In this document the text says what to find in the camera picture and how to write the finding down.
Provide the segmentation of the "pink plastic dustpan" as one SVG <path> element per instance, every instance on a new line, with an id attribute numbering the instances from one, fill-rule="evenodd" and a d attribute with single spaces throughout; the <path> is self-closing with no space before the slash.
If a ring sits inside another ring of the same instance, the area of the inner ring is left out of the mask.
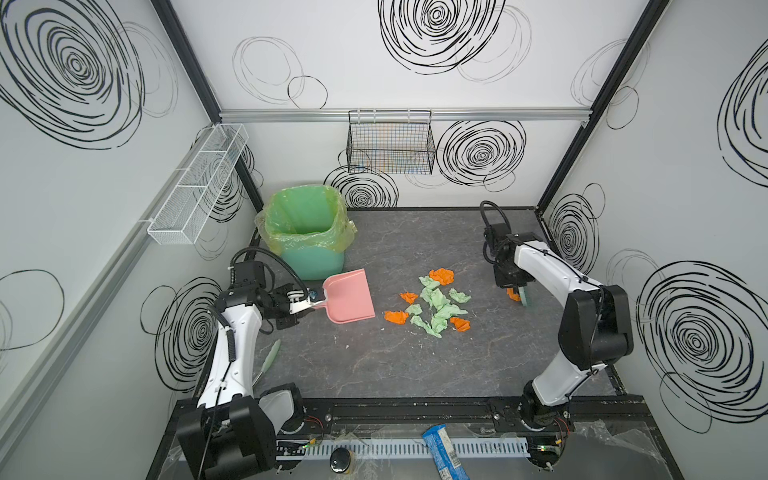
<path id="1" fill-rule="evenodd" d="M 322 284 L 324 299 L 313 304 L 324 309 L 335 324 L 347 324 L 376 316 L 364 269 L 332 275 Z"/>

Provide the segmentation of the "green hand brush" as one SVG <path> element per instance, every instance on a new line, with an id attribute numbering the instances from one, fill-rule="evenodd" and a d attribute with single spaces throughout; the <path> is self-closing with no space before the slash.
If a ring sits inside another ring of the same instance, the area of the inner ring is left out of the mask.
<path id="1" fill-rule="evenodd" d="M 527 290 L 526 290 L 525 287 L 520 287 L 519 288 L 519 297 L 520 297 L 520 303 L 524 307 L 529 307 L 530 306 L 531 301 L 530 301 L 530 299 L 528 297 Z"/>

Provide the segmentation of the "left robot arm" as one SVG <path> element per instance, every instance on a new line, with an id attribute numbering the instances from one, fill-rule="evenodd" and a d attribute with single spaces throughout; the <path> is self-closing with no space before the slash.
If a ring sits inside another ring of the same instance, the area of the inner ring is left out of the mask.
<path id="1" fill-rule="evenodd" d="M 194 410 L 183 414 L 176 437 L 196 479 L 243 479 L 267 472 L 277 463 L 278 437 L 305 425 L 298 387 L 287 383 L 260 395 L 254 388 L 273 362 L 256 370 L 255 346 L 265 320 L 278 328 L 297 324 L 312 306 L 303 280 L 276 286 L 263 254 L 289 275 L 294 270 L 260 247 L 239 250 L 230 260 L 230 286 L 207 308 L 217 327 L 212 361 Z"/>

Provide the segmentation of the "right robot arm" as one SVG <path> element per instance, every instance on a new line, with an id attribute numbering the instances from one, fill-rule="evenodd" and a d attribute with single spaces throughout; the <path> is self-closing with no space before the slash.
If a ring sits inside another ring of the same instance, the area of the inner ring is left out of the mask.
<path id="1" fill-rule="evenodd" d="M 587 379 L 634 350 L 629 298 L 572 267 L 532 232 L 518 233 L 502 209 L 483 200 L 483 256 L 494 281 L 515 301 L 529 304 L 525 288 L 537 282 L 563 307 L 558 351 L 544 371 L 528 381 L 519 404 L 523 424 L 542 431 L 562 415 Z"/>

